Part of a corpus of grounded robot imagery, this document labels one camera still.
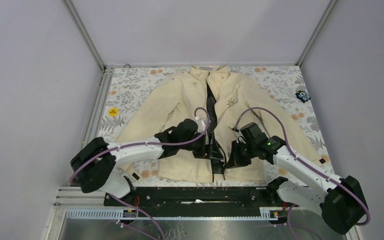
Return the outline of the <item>beige zip-up jacket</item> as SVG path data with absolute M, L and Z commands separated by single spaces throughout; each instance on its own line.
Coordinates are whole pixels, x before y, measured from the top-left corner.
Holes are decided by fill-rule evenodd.
M 291 147 L 316 165 L 322 156 L 292 116 L 284 110 L 251 77 L 229 71 L 222 65 L 215 71 L 192 66 L 188 71 L 171 74 L 144 100 L 117 138 L 119 143 L 145 140 L 205 108 L 215 126 L 214 137 L 225 155 L 236 139 L 233 127 L 255 122 L 269 136 L 287 139 Z M 253 158 L 243 167 L 226 168 L 220 161 L 195 158 L 192 152 L 180 150 L 159 161 L 160 178 L 211 183 L 217 170 L 232 181 L 262 183 L 264 162 Z

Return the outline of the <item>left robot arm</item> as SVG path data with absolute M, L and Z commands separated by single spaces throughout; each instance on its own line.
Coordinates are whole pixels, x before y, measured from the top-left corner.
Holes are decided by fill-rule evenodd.
M 190 151 L 193 159 L 224 160 L 224 154 L 210 132 L 209 120 L 195 117 L 142 141 L 115 143 L 96 137 L 71 159 L 73 175 L 70 179 L 84 194 L 105 192 L 128 206 L 135 200 L 133 186 L 126 175 L 113 177 L 113 170 L 142 160 L 172 157 L 181 150 Z

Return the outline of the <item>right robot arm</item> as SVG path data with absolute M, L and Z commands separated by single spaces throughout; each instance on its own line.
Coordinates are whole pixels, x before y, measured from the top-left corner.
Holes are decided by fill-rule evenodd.
M 288 142 L 276 135 L 267 137 L 260 127 L 251 122 L 238 128 L 231 145 L 228 167 L 242 167 L 258 158 L 285 169 L 304 186 L 285 177 L 269 183 L 267 201 L 273 206 L 283 202 L 308 209 L 321 216 L 336 233 L 345 235 L 368 212 L 360 182 L 352 177 L 329 173 L 297 153 Z

